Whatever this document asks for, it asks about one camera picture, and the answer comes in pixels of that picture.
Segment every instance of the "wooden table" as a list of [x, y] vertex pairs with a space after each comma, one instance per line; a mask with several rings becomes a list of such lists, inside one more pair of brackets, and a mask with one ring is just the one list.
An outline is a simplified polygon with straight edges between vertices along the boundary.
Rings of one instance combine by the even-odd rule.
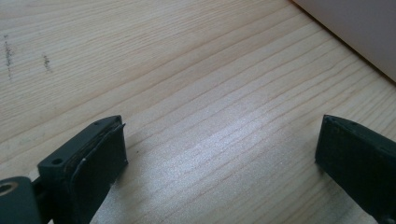
[[396, 85], [291, 1], [0, 2], [0, 178], [122, 115], [92, 223], [375, 223], [315, 165], [324, 114], [396, 139]]

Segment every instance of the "dark green plastic part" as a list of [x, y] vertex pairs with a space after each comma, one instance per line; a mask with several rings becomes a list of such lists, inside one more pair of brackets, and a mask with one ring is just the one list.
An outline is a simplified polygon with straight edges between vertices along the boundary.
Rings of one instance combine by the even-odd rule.
[[379, 223], [394, 223], [395, 142], [356, 122], [325, 115], [316, 162]]

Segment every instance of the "small hole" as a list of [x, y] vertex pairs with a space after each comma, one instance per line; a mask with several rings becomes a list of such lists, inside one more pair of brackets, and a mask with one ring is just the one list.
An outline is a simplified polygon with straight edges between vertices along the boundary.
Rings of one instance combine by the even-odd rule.
[[58, 164], [61, 164], [62, 162], [63, 162], [62, 159], [56, 159], [56, 160], [53, 160], [53, 161], [52, 161], [52, 164], [58, 165]]
[[6, 195], [18, 186], [17, 182], [8, 182], [0, 185], [0, 196]]

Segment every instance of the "wood grain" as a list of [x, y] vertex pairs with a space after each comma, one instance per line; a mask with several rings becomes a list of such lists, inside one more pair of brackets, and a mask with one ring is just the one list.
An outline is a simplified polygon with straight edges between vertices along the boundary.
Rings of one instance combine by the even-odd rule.
[[291, 1], [4, 0], [0, 39], [0, 178], [120, 114], [92, 223], [375, 223], [314, 153], [324, 114], [395, 140], [395, 84]]

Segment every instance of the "black plastic piece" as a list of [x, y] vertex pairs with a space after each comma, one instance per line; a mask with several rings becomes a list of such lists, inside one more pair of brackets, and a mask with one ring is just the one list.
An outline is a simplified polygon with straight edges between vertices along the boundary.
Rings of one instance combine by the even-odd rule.
[[0, 223], [89, 223], [128, 164], [123, 127], [121, 116], [97, 120], [40, 162], [33, 183], [2, 180]]
[[395, 142], [356, 122], [326, 115], [316, 162], [379, 223], [395, 223]]
[[43, 223], [29, 178], [16, 176], [0, 181], [0, 223]]

